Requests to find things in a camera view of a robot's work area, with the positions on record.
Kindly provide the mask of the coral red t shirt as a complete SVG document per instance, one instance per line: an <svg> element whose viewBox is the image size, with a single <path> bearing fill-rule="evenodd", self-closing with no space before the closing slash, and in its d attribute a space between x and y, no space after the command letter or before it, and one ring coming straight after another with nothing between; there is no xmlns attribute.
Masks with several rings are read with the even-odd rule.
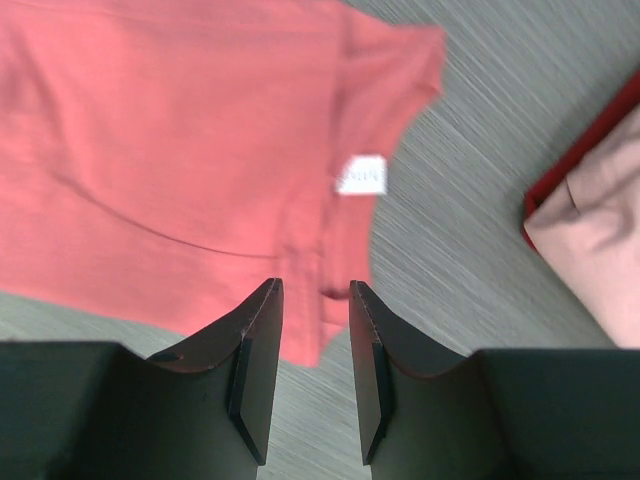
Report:
<svg viewBox="0 0 640 480"><path fill-rule="evenodd" d="M1 287L190 335L265 279L314 366L446 35L339 1L5 1Z"/></svg>

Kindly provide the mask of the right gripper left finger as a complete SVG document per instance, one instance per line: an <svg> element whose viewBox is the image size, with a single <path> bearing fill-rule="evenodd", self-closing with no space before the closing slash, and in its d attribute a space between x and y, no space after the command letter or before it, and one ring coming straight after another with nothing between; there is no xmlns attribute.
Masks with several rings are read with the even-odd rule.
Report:
<svg viewBox="0 0 640 480"><path fill-rule="evenodd" d="M112 342L1 346L5 479L253 479L266 462L283 284L150 357Z"/></svg>

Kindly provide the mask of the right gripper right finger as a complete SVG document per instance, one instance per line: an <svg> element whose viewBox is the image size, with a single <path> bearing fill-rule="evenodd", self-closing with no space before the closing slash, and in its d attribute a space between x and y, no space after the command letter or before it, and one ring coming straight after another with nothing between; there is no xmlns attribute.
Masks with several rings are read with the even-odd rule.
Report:
<svg viewBox="0 0 640 480"><path fill-rule="evenodd" d="M635 479L639 354L481 349L468 356L350 286L363 462L375 479Z"/></svg>

